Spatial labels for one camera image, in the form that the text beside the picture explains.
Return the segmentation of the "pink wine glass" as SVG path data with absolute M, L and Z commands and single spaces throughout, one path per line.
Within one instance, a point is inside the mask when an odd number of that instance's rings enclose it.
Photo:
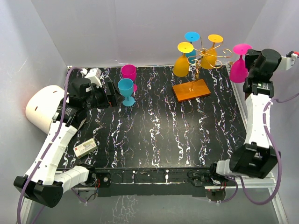
M 136 92 L 137 91 L 137 85 L 135 84 L 135 79 L 137 76 L 136 67 L 131 64 L 124 65 L 121 68 L 121 73 L 122 73 L 123 78 L 128 78 L 133 81 L 133 84 L 134 84 L 133 92 Z
M 252 49 L 252 46 L 246 43 L 240 43 L 233 47 L 233 52 L 239 55 L 239 59 L 233 63 L 229 74 L 229 79 L 233 83 L 243 83 L 248 75 L 243 56 L 249 49 Z

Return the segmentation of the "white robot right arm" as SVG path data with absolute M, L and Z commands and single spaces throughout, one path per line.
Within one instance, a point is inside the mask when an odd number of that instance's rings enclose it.
M 291 51 L 281 56 L 273 49 L 257 51 L 248 49 L 245 54 L 245 69 L 248 72 L 243 84 L 247 107 L 247 130 L 244 144 L 230 159 L 213 163 L 203 171 L 190 170 L 187 177 L 195 186 L 200 182 L 219 185 L 226 176 L 244 175 L 263 179 L 277 165 L 280 152 L 269 137 L 270 108 L 274 96 L 271 77 L 276 70 L 289 70 L 299 57 Z

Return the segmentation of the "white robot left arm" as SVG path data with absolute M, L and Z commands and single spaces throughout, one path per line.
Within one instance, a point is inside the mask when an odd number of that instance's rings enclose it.
M 57 175 L 56 170 L 69 142 L 85 123 L 91 109 L 117 107 L 123 100 L 114 82 L 108 88 L 88 78 L 76 78 L 65 91 L 57 85 L 42 88 L 26 106 L 27 119 L 47 134 L 47 138 L 24 176 L 17 176 L 14 186 L 21 196 L 55 207 L 63 193 L 83 183 L 92 186 L 96 174 L 90 165 L 78 164 Z

